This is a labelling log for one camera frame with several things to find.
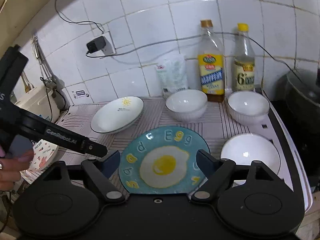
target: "hand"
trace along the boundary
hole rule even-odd
[[[4,157],[5,152],[0,146],[0,157]],[[33,150],[29,150],[19,158],[0,159],[0,190],[7,191],[13,189],[15,181],[20,180],[20,172],[27,170],[33,160]]]

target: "blue label stripe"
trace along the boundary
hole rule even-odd
[[[217,72],[202,76],[201,77],[201,84],[206,85],[211,82],[218,81],[218,80],[222,80],[222,69]]]

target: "brown bottle cap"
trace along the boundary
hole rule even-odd
[[[211,20],[201,20],[201,27],[213,27]]]

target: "plastic bag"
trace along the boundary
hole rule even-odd
[[[184,56],[173,54],[161,60],[156,66],[161,81],[164,98],[171,94],[188,89],[188,78]]]

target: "pot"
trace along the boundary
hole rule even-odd
[[[320,83],[317,76],[308,70],[294,70],[294,73],[287,74],[287,106],[303,128],[313,134],[320,133]]]

